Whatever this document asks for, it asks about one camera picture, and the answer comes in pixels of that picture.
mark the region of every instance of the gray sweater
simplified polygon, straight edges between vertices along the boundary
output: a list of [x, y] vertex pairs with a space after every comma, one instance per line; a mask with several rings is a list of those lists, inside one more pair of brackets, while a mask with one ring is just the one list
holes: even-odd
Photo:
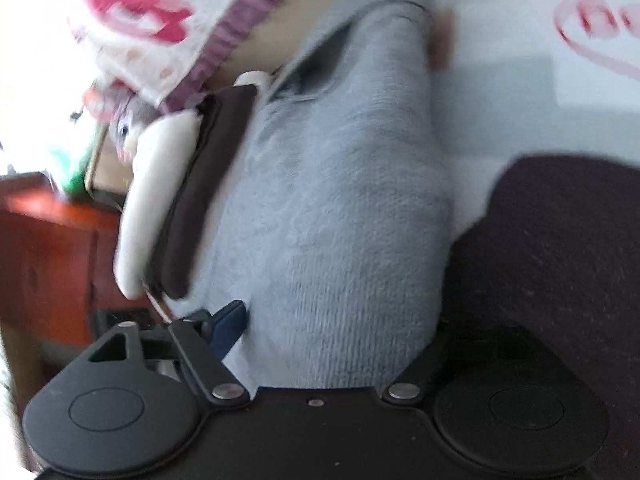
[[430, 26], [430, 0], [347, 0], [265, 98], [193, 305], [246, 303], [225, 363], [250, 390], [381, 387], [433, 336], [450, 186]]

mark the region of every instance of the circular indentation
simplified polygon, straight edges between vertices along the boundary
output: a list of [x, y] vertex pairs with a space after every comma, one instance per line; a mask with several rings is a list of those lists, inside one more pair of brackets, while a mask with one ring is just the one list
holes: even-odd
[[396, 383], [389, 386], [389, 395], [398, 400], [411, 400], [420, 395], [420, 387], [411, 383]]
[[100, 388], [74, 399], [71, 420], [90, 431], [114, 431], [140, 418], [145, 411], [142, 398], [122, 388]]
[[224, 383], [219, 384], [218, 386], [213, 388], [213, 391], [211, 393], [217, 399], [237, 399], [238, 397], [242, 397], [242, 395], [244, 395], [244, 387], [242, 387], [240, 384]]
[[544, 430], [560, 421], [564, 407], [555, 396], [530, 386], [515, 386], [489, 400], [494, 417], [517, 430]]

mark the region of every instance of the metal rivet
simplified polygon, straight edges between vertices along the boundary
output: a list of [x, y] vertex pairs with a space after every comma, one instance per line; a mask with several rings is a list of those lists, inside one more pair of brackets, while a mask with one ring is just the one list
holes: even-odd
[[214, 397], [222, 400], [237, 399], [244, 395], [244, 386], [235, 383], [219, 384], [211, 391]]
[[398, 400], [411, 400], [420, 395], [420, 387], [411, 383], [396, 383], [389, 386], [389, 395]]

